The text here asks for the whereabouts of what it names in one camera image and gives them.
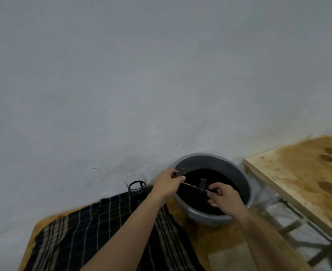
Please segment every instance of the black water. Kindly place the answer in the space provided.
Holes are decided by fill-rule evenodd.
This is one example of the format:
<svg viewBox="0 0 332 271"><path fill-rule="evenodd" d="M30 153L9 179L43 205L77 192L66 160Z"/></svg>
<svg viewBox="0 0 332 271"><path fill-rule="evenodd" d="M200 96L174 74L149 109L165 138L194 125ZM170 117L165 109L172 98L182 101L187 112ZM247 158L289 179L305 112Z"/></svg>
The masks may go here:
<svg viewBox="0 0 332 271"><path fill-rule="evenodd" d="M235 184L228 179L225 175L221 174L218 171L211 170L211 169L198 169L191 171L185 174L186 183L194 185L196 187L200 184L200 179L207 179L206 180L206 189L208 189L209 185L214 182L222 182L228 185L231 185L236 191ZM212 214L212 215L224 215L224 213L218 209L217 207L212 207L208 203L209 197L207 196L206 192L199 192L198 189L194 187L187 186L185 184L181 184L179 189L177 190L177 195L189 206L193 209L196 209L200 212Z"/></svg>

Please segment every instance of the person's left arm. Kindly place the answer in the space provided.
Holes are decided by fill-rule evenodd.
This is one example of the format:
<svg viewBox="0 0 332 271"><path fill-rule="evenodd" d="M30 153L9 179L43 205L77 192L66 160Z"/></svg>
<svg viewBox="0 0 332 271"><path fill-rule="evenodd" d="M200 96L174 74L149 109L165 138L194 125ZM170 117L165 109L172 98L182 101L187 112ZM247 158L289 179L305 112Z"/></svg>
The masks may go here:
<svg viewBox="0 0 332 271"><path fill-rule="evenodd" d="M185 180L185 176L172 178L175 172L165 169L157 176L151 193L81 271L137 269L159 209Z"/></svg>

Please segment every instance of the gray plastic basin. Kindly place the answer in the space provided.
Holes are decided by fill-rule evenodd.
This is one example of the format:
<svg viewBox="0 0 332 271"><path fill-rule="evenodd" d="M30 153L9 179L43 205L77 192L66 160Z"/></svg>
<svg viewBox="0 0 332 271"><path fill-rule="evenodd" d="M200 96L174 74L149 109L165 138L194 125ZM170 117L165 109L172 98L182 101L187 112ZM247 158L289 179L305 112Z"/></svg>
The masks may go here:
<svg viewBox="0 0 332 271"><path fill-rule="evenodd" d="M248 176L236 164L227 159L211 154L191 154L179 159L173 164L173 168L179 170L180 175L203 168L217 170L236 185L240 197L247 208L249 208L254 201L254 193L251 189ZM230 216L218 216L200 212L187 205L177 194L175 194L174 197L186 211L186 214L198 223L216 227L231 221Z"/></svg>

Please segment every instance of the gray wall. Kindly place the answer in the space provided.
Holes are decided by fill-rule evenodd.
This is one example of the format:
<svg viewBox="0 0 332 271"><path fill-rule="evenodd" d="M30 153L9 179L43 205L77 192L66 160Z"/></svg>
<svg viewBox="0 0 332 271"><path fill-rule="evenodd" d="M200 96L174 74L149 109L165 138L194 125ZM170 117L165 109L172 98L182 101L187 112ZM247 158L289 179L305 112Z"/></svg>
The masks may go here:
<svg viewBox="0 0 332 271"><path fill-rule="evenodd" d="M0 0L0 270L128 175L322 133L332 0Z"/></svg>

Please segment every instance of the black striped fabric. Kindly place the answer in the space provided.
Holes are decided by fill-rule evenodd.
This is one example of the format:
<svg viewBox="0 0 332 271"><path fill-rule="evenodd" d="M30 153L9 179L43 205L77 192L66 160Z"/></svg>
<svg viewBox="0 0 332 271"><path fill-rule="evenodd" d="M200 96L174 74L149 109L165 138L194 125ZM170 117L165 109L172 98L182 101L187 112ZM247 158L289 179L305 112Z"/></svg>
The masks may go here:
<svg viewBox="0 0 332 271"><path fill-rule="evenodd" d="M120 229L142 198L123 193L86 206L47 225L24 271L78 271ZM204 271L183 228L164 205L137 268Z"/></svg>

